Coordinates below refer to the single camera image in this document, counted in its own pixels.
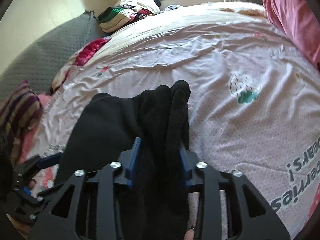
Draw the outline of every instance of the striped pillow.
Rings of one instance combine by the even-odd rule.
[[[21,82],[9,99],[0,107],[0,127],[4,128],[10,161],[14,166],[21,154],[21,139],[25,131],[31,130],[42,114],[38,96],[28,81]]]

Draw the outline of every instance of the green garment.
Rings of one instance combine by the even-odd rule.
[[[114,16],[116,16],[119,12],[121,12],[123,9],[124,8],[112,9],[112,11],[106,17],[103,17],[99,23],[106,23],[107,21],[111,20]]]

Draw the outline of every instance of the cream wall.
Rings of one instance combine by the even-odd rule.
[[[29,44],[84,10],[96,15],[117,0],[14,0],[0,21],[0,75]]]

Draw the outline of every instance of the bed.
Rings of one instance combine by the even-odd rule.
[[[243,171],[293,239],[319,197],[320,73],[251,3],[179,8],[124,27],[83,66],[76,52],[45,106],[28,155],[63,148],[91,98],[130,98],[177,80],[190,85],[190,149],[220,171]],[[52,187],[42,170],[33,195]],[[189,225],[197,195],[189,196]]]

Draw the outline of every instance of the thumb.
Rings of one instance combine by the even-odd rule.
[[[194,236],[195,236],[195,231],[193,229],[190,229],[184,235],[183,240],[193,240]]]

